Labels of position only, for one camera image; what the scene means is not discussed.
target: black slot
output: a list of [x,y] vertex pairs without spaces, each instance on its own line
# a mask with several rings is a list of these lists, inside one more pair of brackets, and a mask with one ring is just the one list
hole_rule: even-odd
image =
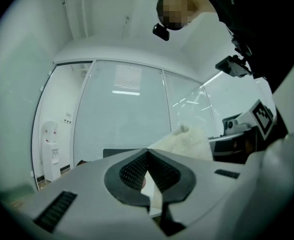
[[215,174],[219,174],[219,175],[234,178],[234,179],[237,179],[240,175],[240,173],[238,172],[222,170],[222,169],[218,169],[217,171],[215,171]]
[[35,224],[51,233],[76,197],[75,193],[63,191],[35,220]]

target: black mesh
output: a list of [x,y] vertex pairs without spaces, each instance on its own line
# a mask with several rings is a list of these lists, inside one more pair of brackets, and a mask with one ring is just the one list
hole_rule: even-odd
[[150,153],[148,154],[148,170],[162,193],[180,180],[180,172],[176,168]]
[[215,174],[223,175],[223,176],[234,178],[234,179],[237,179],[240,175],[240,173],[238,173],[238,172],[222,170],[222,169],[216,170]]
[[141,190],[147,172],[146,154],[141,155],[120,170],[120,179],[127,186]]

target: person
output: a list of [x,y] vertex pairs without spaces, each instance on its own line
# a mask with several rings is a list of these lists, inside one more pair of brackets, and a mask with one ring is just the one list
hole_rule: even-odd
[[273,92],[294,64],[294,0],[158,0],[156,10],[175,31],[202,13],[217,13],[253,76],[267,78]]

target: camera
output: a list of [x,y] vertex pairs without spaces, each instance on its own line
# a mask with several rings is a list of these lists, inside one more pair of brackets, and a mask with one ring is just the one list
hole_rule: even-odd
[[159,36],[161,39],[168,41],[169,40],[169,31],[159,23],[157,23],[154,27],[152,32],[156,35]]
[[216,69],[225,72],[232,77],[242,78],[245,75],[251,75],[249,69],[245,66],[246,60],[240,60],[237,55],[227,56],[221,62],[216,64]]

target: floor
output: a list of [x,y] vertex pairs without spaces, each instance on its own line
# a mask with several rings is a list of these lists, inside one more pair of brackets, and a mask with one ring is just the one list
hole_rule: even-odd
[[[70,168],[65,169],[64,171],[61,172],[61,176],[65,175],[68,171],[70,171]],[[40,182],[38,182],[38,186],[39,186],[39,191],[43,190],[47,185],[49,185],[51,183],[51,181],[49,180],[42,180]],[[11,205],[18,209],[29,197],[31,197],[32,195],[26,196],[22,199],[16,200],[14,202],[11,202]]]
[[[63,170],[61,172],[61,176],[66,174],[68,171],[70,171],[70,168]],[[38,182],[39,190],[40,191],[43,190],[50,183],[51,183],[51,181],[49,181],[49,180],[42,180],[42,181]]]

